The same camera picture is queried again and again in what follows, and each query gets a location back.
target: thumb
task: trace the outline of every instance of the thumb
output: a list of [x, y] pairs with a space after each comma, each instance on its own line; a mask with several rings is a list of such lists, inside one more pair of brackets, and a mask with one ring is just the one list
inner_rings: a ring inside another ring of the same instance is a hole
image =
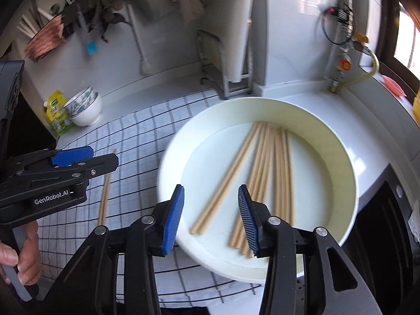
[[19, 262], [18, 254], [11, 247], [0, 243], [0, 264], [16, 266]]

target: human hand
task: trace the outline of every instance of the human hand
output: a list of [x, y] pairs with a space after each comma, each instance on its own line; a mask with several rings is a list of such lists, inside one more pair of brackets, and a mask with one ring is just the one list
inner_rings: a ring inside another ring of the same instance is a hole
[[42, 275], [41, 255], [38, 248], [38, 223], [32, 221], [24, 225], [27, 235], [19, 257], [16, 251], [5, 244], [0, 244], [0, 264], [18, 266], [18, 278], [23, 285], [33, 285]]

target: black cable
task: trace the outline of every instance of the black cable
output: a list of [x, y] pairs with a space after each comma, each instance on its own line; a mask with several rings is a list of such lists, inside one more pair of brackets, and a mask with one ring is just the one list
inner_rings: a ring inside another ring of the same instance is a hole
[[[353, 14], [353, 11], [351, 10], [351, 8], [347, 4], [343, 3], [343, 5], [346, 6], [349, 9], [349, 12], [351, 12]], [[351, 35], [348, 36], [347, 39], [344, 40], [343, 42], [336, 43], [335, 41], [332, 41], [330, 39], [330, 37], [327, 35], [327, 32], [325, 31], [325, 19], [326, 19], [327, 12], [328, 12], [328, 9], [326, 9], [326, 10], [323, 11], [323, 13], [322, 13], [322, 19], [321, 19], [321, 28], [322, 28], [322, 31], [324, 32], [325, 37], [327, 38], [327, 40], [330, 43], [332, 43], [334, 45], [341, 46], [341, 45], [347, 44], [352, 39], [352, 37], [354, 35], [354, 31], [356, 29], [356, 18], [354, 17], [354, 14], [353, 14], [352, 23], [351, 23], [351, 26], [352, 26]]]

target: red object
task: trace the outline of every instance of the red object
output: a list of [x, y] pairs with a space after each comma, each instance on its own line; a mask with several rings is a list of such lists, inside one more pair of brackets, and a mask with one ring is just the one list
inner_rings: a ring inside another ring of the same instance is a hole
[[349, 71], [351, 69], [351, 62], [347, 58], [339, 60], [339, 67], [341, 71]]
[[405, 97], [406, 96], [406, 94], [404, 93], [404, 91], [402, 90], [400, 85], [398, 85], [396, 83], [396, 81], [394, 81], [393, 79], [391, 79], [390, 77], [387, 77], [385, 75], [382, 75], [382, 77], [384, 78], [385, 87], [390, 92], [392, 92], [394, 95], [396, 95], [398, 97]]

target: orange valve knob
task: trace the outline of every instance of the orange valve knob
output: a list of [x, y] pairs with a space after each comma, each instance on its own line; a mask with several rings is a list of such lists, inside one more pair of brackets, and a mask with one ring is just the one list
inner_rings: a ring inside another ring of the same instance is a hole
[[340, 71], [351, 70], [351, 60], [349, 57], [343, 57], [339, 59], [338, 68]]

